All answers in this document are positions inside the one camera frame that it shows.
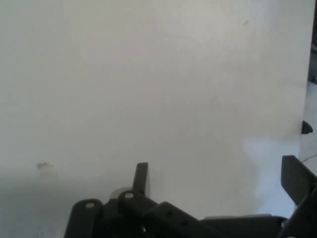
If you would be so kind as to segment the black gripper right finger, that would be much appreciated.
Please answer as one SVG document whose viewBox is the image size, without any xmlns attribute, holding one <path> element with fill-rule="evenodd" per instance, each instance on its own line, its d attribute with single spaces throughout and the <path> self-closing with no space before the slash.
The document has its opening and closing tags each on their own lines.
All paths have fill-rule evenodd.
<svg viewBox="0 0 317 238">
<path fill-rule="evenodd" d="M 317 236 L 317 177 L 295 156 L 282 157 L 281 185 L 296 205 L 279 238 Z"/>
</svg>

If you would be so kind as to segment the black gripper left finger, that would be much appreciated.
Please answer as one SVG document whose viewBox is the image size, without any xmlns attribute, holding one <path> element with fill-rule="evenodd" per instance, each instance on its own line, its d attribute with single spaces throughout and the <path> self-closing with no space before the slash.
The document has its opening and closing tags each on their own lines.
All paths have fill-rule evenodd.
<svg viewBox="0 0 317 238">
<path fill-rule="evenodd" d="M 131 189 L 103 204 L 75 203 L 66 238 L 221 238 L 223 234 L 168 202 L 147 197 L 148 163 L 138 163 Z"/>
</svg>

